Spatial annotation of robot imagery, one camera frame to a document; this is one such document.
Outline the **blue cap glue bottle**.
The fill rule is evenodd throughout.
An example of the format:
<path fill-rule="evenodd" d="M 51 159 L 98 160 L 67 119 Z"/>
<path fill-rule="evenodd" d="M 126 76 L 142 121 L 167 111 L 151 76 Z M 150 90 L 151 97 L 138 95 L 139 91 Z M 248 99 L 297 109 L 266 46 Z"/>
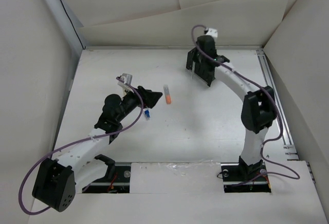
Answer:
<path fill-rule="evenodd" d="M 148 108 L 146 108 L 146 109 L 144 110 L 144 115 L 145 115 L 145 118 L 146 118 L 147 120 L 149 120 L 149 119 L 151 118 L 151 116 L 150 116 L 150 111 L 149 111 Z"/>

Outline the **orange cap highlighter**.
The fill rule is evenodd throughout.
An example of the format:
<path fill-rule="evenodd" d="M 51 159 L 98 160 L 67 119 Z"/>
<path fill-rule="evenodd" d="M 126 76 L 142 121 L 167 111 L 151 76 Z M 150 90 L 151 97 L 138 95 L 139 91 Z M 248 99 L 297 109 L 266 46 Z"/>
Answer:
<path fill-rule="evenodd" d="M 167 104 L 171 104 L 172 103 L 172 99 L 171 99 L 171 96 L 170 96 L 168 85 L 164 85 L 163 86 L 163 90 L 164 90 L 164 97 L 165 97 L 166 103 Z"/>

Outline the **black two-compartment pen holder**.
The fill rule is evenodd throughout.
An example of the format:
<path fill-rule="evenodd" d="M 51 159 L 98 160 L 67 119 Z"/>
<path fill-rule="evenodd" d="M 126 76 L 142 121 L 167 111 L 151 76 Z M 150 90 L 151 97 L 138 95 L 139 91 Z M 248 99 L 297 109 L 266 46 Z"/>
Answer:
<path fill-rule="evenodd" d="M 211 83 L 215 79 L 215 66 L 209 66 L 205 63 L 200 63 L 197 57 L 197 48 L 191 49 L 187 54 L 187 62 L 186 69 L 192 69 L 192 62 L 195 62 L 195 71 L 194 74 L 199 76 L 202 80 L 204 80 L 207 85 L 210 87 Z"/>

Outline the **green clear pen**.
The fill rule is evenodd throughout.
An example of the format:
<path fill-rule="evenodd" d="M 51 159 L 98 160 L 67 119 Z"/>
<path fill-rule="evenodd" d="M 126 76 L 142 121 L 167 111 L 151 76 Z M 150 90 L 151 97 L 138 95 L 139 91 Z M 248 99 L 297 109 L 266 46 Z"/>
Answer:
<path fill-rule="evenodd" d="M 191 78 L 192 79 L 194 77 L 194 71 L 195 71 L 195 62 L 192 62 L 192 69 L 191 69 L 191 73 L 192 73 Z"/>

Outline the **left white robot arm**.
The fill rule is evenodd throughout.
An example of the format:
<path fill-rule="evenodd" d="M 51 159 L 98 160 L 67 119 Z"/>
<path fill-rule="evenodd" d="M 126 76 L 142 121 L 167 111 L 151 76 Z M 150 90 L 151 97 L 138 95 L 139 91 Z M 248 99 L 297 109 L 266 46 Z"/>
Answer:
<path fill-rule="evenodd" d="M 42 161 L 33 186 L 32 196 L 48 207 L 63 212 L 75 194 L 93 181 L 113 180 L 115 161 L 101 151 L 110 145 L 123 130 L 121 121 L 135 108 L 153 108 L 161 92 L 142 86 L 132 88 L 124 97 L 111 94 L 104 100 L 100 115 L 87 141 L 80 142 L 55 159 Z"/>

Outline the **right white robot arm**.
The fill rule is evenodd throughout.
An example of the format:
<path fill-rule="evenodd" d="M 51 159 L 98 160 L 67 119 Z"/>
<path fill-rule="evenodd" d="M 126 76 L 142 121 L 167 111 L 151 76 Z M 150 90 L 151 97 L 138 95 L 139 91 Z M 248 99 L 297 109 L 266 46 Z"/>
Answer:
<path fill-rule="evenodd" d="M 208 85 L 220 80 L 242 101 L 241 121 L 245 127 L 244 147 L 239 156 L 239 181 L 254 178 L 261 171 L 261 149 L 268 129 L 277 118 L 274 91 L 270 86 L 257 86 L 233 69 L 228 58 L 217 54 L 214 37 L 199 36 L 192 50 L 192 72 Z"/>

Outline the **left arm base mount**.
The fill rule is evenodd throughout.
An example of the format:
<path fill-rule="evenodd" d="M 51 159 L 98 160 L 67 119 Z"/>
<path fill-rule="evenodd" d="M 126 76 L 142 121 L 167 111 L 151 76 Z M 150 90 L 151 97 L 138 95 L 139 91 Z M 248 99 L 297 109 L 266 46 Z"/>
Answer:
<path fill-rule="evenodd" d="M 82 188 L 82 193 L 108 193 L 120 194 L 130 192 L 131 162 L 115 162 L 113 159 L 98 155 L 94 158 L 105 166 L 101 170 L 101 177 L 97 177 L 92 182 Z"/>

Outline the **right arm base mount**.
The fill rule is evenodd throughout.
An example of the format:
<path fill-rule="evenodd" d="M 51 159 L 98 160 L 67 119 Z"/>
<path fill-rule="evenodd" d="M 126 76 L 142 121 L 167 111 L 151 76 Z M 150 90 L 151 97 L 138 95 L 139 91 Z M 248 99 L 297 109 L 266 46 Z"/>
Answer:
<path fill-rule="evenodd" d="M 217 177 L 223 180 L 225 193 L 271 193 L 263 160 L 247 165 L 241 158 L 237 163 L 221 163 Z"/>

